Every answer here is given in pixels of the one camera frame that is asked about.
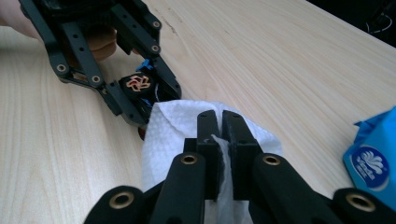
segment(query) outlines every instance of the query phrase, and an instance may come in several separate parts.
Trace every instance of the tissue box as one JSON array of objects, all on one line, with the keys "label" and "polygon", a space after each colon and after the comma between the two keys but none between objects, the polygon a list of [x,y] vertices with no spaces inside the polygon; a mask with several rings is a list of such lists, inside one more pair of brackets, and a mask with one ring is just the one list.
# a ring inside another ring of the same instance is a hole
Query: tissue box
[{"label": "tissue box", "polygon": [[356,188],[396,211],[396,107],[355,125],[360,128],[344,164]]}]

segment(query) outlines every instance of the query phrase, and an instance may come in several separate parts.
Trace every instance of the light wood surface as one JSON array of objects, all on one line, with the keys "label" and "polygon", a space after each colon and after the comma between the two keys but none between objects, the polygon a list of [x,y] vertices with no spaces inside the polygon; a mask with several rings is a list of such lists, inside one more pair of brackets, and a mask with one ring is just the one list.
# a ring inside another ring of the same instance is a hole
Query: light wood surface
[{"label": "light wood surface", "polygon": [[[316,191],[352,186],[355,121],[395,105],[396,49],[303,0],[147,0],[184,99],[220,101],[274,133]],[[108,80],[142,62],[120,50]],[[0,223],[82,223],[119,185],[141,187],[136,127],[61,83],[37,41],[0,27]]]}]

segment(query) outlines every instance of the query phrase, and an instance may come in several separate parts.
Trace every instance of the wire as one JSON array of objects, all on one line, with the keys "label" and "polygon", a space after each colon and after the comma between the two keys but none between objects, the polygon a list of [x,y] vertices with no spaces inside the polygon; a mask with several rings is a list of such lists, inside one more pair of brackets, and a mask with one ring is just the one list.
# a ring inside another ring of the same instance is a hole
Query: wire
[{"label": "wire", "polygon": [[158,86],[159,84],[157,83],[157,85],[155,85],[154,93],[155,93],[155,98],[157,99],[158,102],[160,102],[160,98],[158,97]]},{"label": "wire", "polygon": [[391,18],[391,17],[389,17],[388,15],[385,15],[385,14],[382,14],[381,16],[383,16],[383,17],[386,17],[386,18],[388,18],[388,19],[389,19],[389,25],[388,25],[387,27],[383,28],[383,29],[379,29],[379,30],[376,30],[376,31],[372,31],[372,32],[370,32],[370,26],[369,26],[369,23],[367,23],[367,22],[366,22],[366,26],[367,26],[367,33],[369,33],[369,34],[377,34],[377,33],[384,32],[384,31],[388,30],[388,28],[389,28],[390,26],[392,26],[392,24],[393,24],[393,20],[392,20],[392,18]]}]

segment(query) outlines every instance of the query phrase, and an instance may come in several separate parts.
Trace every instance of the human hand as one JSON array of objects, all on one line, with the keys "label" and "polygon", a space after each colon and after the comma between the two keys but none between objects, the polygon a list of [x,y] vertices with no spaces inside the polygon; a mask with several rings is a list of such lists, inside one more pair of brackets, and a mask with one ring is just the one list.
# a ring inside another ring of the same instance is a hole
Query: human hand
[{"label": "human hand", "polygon": [[[23,15],[18,0],[0,0],[0,6],[0,25],[10,26],[19,33],[43,43],[31,21]],[[92,28],[85,37],[93,57],[98,62],[116,51],[117,34],[113,28],[97,26]]]}]

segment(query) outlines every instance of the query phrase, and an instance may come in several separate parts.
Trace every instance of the paper towel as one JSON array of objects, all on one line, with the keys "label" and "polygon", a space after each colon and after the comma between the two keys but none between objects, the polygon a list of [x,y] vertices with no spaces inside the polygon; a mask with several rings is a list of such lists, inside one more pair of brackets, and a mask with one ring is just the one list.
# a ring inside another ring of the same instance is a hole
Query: paper towel
[{"label": "paper towel", "polygon": [[[154,105],[142,149],[144,191],[165,180],[173,158],[183,152],[184,139],[197,137],[197,116],[206,110],[216,112],[219,129],[223,110],[243,116],[234,108],[218,102],[177,100]],[[244,119],[264,152],[281,155],[280,142],[273,134]],[[220,138],[216,141],[223,151],[226,169],[218,200],[205,203],[205,224],[251,223],[247,203],[233,201],[230,162],[228,153],[224,153],[228,150],[228,143]]]}]

